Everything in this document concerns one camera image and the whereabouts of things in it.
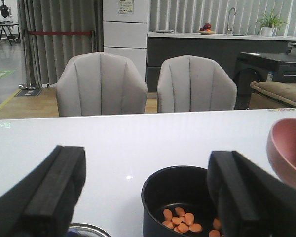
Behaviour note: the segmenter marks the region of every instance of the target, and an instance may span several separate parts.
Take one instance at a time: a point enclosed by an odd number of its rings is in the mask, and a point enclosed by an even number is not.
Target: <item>floor mat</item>
[[[35,90],[21,90],[19,93],[15,95],[15,97],[19,96],[39,96],[39,94],[43,91],[43,88],[35,89]]]

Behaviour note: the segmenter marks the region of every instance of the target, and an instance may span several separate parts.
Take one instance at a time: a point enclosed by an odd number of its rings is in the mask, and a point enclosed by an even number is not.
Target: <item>gray upholstered chair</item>
[[[233,110],[237,87],[214,60],[191,55],[170,58],[161,66],[159,113]]]
[[[60,116],[139,114],[147,86],[134,63],[96,52],[69,60],[56,86]]]

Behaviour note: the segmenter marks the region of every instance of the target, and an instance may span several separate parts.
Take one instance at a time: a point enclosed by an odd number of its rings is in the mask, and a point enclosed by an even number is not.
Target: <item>faucet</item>
[[[230,19],[230,14],[231,14],[231,11],[234,10],[234,15],[237,15],[237,12],[236,12],[236,9],[234,7],[232,7],[230,10],[229,10],[229,14],[228,14],[228,20],[227,20],[227,31],[226,33],[229,35],[229,34],[232,34],[232,30],[233,30],[233,24],[234,24],[234,20],[232,22],[232,27],[229,28],[229,19]]]

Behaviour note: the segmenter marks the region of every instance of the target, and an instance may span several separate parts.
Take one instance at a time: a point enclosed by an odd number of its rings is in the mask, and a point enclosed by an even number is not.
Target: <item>white table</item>
[[[172,165],[207,167],[212,150],[237,150],[275,176],[266,139],[295,109],[0,120],[0,196],[56,145],[84,146],[87,179],[72,222],[112,237],[142,236],[141,188]]]

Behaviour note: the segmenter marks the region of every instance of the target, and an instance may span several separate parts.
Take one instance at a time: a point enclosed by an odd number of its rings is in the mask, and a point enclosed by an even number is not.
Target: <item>pink bowl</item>
[[[273,124],[266,151],[278,177],[296,189],[296,118],[281,119]]]

